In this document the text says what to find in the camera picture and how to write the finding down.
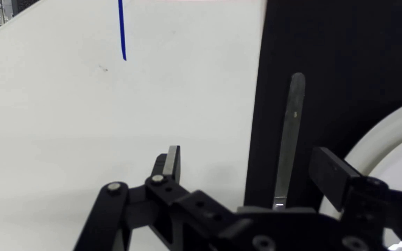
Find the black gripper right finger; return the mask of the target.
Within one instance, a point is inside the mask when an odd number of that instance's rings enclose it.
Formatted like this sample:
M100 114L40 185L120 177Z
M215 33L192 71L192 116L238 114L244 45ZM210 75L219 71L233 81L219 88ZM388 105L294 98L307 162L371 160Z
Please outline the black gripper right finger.
M308 174L343 220L379 223L402 233L402 191L361 174L322 146L312 149Z

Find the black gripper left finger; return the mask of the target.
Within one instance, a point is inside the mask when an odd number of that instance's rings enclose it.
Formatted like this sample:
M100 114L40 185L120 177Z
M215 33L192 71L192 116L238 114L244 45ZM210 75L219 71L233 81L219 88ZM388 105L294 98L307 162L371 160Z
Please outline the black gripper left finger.
M100 188L72 251L128 251L132 231L149 227L168 251L231 251L237 218L202 191L180 185L180 146L160 153L142 185Z

